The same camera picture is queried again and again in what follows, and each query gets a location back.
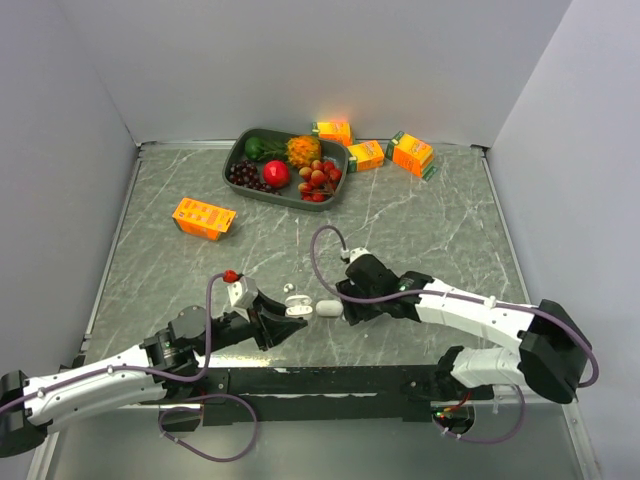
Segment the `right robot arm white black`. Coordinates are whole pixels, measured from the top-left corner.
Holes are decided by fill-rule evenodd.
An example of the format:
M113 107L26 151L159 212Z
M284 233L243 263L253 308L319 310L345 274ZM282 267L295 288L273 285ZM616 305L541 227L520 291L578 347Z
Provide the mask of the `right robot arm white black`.
M452 347L440 359L436 383L448 398L484 386L517 385L569 404L581 387L591 344L554 301L514 304L416 271L398 276L363 249L353 251L346 277L335 287L352 325L387 314L489 341L485 349Z

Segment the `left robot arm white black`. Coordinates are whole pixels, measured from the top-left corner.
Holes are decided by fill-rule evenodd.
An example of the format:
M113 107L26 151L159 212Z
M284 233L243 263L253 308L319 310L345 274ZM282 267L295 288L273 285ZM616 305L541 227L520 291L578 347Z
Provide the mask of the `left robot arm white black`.
M112 357L51 375L17 370L1 378L1 455L40 446L69 424L119 407L192 398L207 375L210 355L246 340L263 351L308 324L263 295L244 312L212 317L208 308L179 312L151 337Z

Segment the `white gold-rimmed charging case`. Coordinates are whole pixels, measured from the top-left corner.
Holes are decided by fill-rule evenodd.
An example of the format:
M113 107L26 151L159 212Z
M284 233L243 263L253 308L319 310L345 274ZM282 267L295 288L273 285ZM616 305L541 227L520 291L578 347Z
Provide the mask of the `white gold-rimmed charging case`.
M313 316L313 301L308 295L296 294L285 299L285 315L291 318L310 319Z

